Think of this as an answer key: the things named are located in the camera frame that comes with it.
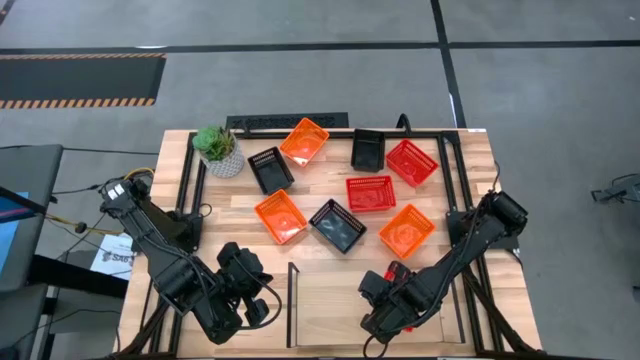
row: wooden table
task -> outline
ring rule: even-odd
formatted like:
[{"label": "wooden table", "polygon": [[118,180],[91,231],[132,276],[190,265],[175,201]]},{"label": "wooden table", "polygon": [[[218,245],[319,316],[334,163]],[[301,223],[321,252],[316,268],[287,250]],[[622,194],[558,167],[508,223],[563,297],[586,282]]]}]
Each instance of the wooden table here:
[{"label": "wooden table", "polygon": [[[173,210],[176,203],[188,134],[187,130],[170,130],[164,135],[151,196],[154,203],[165,210]],[[460,130],[459,135],[473,200],[477,204],[491,187],[496,175],[489,138],[484,131]],[[281,141],[240,140],[240,144],[245,157],[248,157],[277,146]],[[412,141],[439,162],[435,140]],[[387,140],[387,152],[398,142]],[[352,140],[349,139],[330,139],[305,168],[286,160],[295,178],[295,183],[287,189],[287,193],[307,219],[330,198],[346,208],[345,179],[370,175],[355,172],[351,168],[351,144]],[[456,194],[460,197],[458,203],[462,204],[453,150],[448,146],[447,152]],[[198,161],[193,162],[187,191],[189,195],[194,192],[197,164]],[[358,284],[367,270],[383,274],[390,261],[397,260],[377,235],[381,227],[405,205],[413,204],[434,222],[436,231],[404,264],[412,269],[432,265],[450,249],[445,221],[449,207],[441,168],[417,188],[410,187],[388,168],[378,174],[391,175],[397,206],[384,212],[357,214],[368,230],[347,255],[342,255],[314,229],[306,230],[286,245],[277,245],[254,213],[253,207],[265,196],[260,192],[248,164],[238,176],[231,179],[207,175],[202,202],[210,204],[213,210],[205,218],[201,245],[196,254],[216,271],[216,255],[226,242],[235,241],[240,247],[248,247],[258,255],[265,272],[274,276],[271,286],[285,304],[280,317],[270,326],[255,331],[240,331],[223,345],[209,342],[193,315],[189,314],[182,323],[178,356],[361,356],[362,344],[368,334],[359,327],[359,322],[371,308],[360,298]],[[190,207],[190,202],[191,199],[187,197],[186,208]],[[519,264],[503,250],[487,251],[486,260],[496,305],[523,339],[539,348],[540,341]],[[296,264],[300,274],[296,288],[297,306],[294,309],[298,347],[287,349],[289,262]],[[139,256],[134,263],[119,327],[123,344],[128,344],[138,332],[148,284],[147,260]],[[387,356],[474,354],[462,289],[462,280],[458,277],[458,313],[453,301],[454,291],[450,289],[440,313],[413,333],[398,335],[391,342]],[[260,296],[269,304],[271,316],[277,306],[275,298],[264,290]],[[154,293],[149,301],[147,316],[155,308],[156,301],[157,295]],[[479,303],[478,309],[485,348],[490,349],[487,317]],[[165,319],[160,350],[168,348],[171,320],[172,314]],[[461,335],[459,323],[462,324],[464,335]],[[377,354],[380,349],[379,345],[371,345],[369,353]]]}]

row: plastic basket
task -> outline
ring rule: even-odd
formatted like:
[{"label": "plastic basket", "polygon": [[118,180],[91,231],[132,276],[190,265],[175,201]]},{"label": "plastic basket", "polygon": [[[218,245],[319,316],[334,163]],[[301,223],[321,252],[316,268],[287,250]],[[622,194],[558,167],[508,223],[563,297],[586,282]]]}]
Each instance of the plastic basket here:
[{"label": "plastic basket", "polygon": [[435,225],[409,204],[380,230],[382,242],[401,259],[406,259],[434,230]]},{"label": "plastic basket", "polygon": [[278,244],[291,240],[307,226],[307,220],[284,190],[256,205],[255,211]]},{"label": "plastic basket", "polygon": [[329,138],[329,133],[308,118],[303,118],[280,144],[280,151],[300,166],[307,166]]},{"label": "plastic basket", "polygon": [[253,155],[247,161],[263,194],[271,195],[280,189],[286,189],[295,181],[275,146]]},{"label": "plastic basket", "polygon": [[347,179],[349,209],[353,212],[380,211],[396,206],[391,176]]},{"label": "plastic basket", "polygon": [[357,171],[378,172],[384,168],[384,133],[355,129],[351,166]]},{"label": "plastic basket", "polygon": [[413,187],[422,184],[438,168],[438,163],[406,139],[387,154],[387,164]]},{"label": "plastic basket", "polygon": [[333,199],[324,204],[309,223],[343,254],[367,231],[366,226]]}]

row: white paper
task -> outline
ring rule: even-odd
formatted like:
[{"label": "white paper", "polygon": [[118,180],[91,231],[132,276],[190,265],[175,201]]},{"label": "white paper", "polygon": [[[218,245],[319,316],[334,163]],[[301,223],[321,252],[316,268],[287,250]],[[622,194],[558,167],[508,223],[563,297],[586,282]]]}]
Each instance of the white paper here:
[{"label": "white paper", "polygon": [[126,234],[105,235],[100,245],[101,249],[91,264],[91,271],[129,280],[133,268],[132,241],[133,239]]}]

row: hazard stripe mat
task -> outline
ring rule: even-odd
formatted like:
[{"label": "hazard stripe mat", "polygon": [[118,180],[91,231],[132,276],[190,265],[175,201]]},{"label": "hazard stripe mat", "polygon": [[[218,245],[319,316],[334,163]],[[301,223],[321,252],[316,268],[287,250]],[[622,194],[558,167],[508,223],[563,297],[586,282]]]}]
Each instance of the hazard stripe mat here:
[{"label": "hazard stripe mat", "polygon": [[166,54],[0,56],[0,109],[151,106]]}]

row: white pot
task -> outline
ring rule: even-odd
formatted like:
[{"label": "white pot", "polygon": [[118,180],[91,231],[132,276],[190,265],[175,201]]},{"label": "white pot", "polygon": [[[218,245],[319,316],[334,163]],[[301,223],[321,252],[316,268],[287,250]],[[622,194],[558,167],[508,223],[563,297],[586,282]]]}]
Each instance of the white pot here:
[{"label": "white pot", "polygon": [[230,178],[238,175],[240,171],[242,171],[244,167],[244,156],[242,156],[242,149],[240,149],[238,139],[235,139],[235,137],[234,143],[235,145],[231,154],[220,161],[209,161],[200,154],[200,159],[202,159],[202,162],[212,175],[219,178]]}]

